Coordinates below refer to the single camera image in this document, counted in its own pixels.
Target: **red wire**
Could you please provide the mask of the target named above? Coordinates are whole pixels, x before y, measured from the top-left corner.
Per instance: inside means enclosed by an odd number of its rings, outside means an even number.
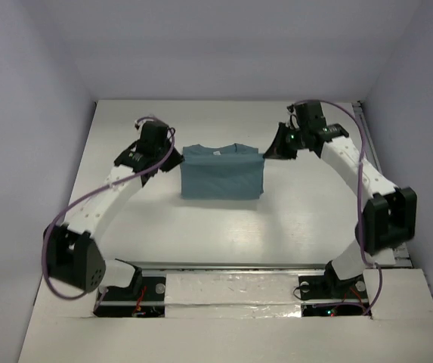
[[[361,307],[362,307],[362,309],[364,310],[364,311],[366,311],[366,308],[364,307],[364,304],[363,304],[363,302],[362,302],[362,298],[360,297],[360,295],[359,295],[359,293],[356,291],[356,290],[354,290],[352,287],[350,288],[350,290],[351,290],[351,292],[359,299],[359,303],[360,303],[360,305],[361,305]]]
[[[147,286],[144,286],[144,288],[141,291],[141,296],[139,296],[138,301],[135,303],[135,309],[132,312],[134,315],[136,312],[139,312],[139,305],[141,304],[142,299],[144,298],[144,294],[146,293]]]

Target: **white wall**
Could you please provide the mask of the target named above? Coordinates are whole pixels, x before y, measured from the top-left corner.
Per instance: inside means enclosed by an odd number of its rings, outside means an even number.
[[[97,99],[364,98],[419,0],[44,0]]]
[[[425,0],[367,97],[366,116],[384,173],[418,194],[408,244],[433,292],[433,0]]]
[[[0,0],[0,362],[16,361],[42,232],[70,196],[94,104],[38,1]]]

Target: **folded t-shirt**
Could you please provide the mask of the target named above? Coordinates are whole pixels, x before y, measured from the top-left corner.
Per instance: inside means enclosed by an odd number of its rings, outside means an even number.
[[[263,193],[264,159],[256,147],[183,147],[184,199],[254,200]]]

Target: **white tabletop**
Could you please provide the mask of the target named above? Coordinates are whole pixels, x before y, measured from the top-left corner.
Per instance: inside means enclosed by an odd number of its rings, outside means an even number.
[[[234,288],[223,299],[220,284],[205,284],[203,294],[195,288],[202,277],[207,282],[208,275],[169,278],[171,300],[196,304],[192,306],[199,307],[198,313],[146,319],[91,317],[93,293],[65,302],[42,281],[20,362],[433,362],[433,300],[422,271],[386,269],[383,275],[372,319],[255,318],[242,314],[241,305],[233,305],[243,300],[250,306],[255,301],[265,307],[298,304],[292,298],[296,275],[292,279],[283,273],[257,275],[258,281],[246,279],[247,286],[237,281],[237,275],[232,280],[222,275],[219,280]],[[364,280],[373,299],[377,271],[365,271]],[[237,287],[245,287],[240,297]],[[219,310],[215,317],[208,310],[212,306],[227,310]]]
[[[154,114],[176,129],[176,147],[233,143],[265,152],[282,102],[100,101],[72,200],[105,179],[113,160],[136,138],[134,120]],[[352,112],[350,104],[342,104]],[[342,111],[323,105],[360,146],[358,130]],[[125,205],[101,243],[106,259],[197,265],[323,266],[354,237],[356,198],[339,176],[307,151],[297,160],[266,160],[264,193],[254,201],[182,200],[179,168],[159,173]],[[392,251],[379,256],[394,264]]]

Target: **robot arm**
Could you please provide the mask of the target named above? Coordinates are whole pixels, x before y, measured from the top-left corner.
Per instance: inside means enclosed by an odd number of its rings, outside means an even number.
[[[298,150],[307,149],[331,166],[358,195],[359,151],[339,124],[327,125],[318,101],[288,107],[290,121],[279,124],[277,135],[264,154],[265,158],[295,159]],[[298,127],[292,124],[297,119]],[[364,253],[368,261],[383,249],[394,248],[414,236],[416,193],[411,188],[398,188],[365,158],[363,160],[362,206]],[[361,258],[356,238],[325,268],[326,289],[341,296],[367,267]]]
[[[168,172],[183,161],[168,125],[155,118],[136,123],[140,138],[114,161],[104,186],[86,195],[62,225],[50,226],[46,246],[48,276],[90,293],[99,286],[139,290],[141,270],[120,260],[104,261],[101,238],[125,202],[160,169]]]

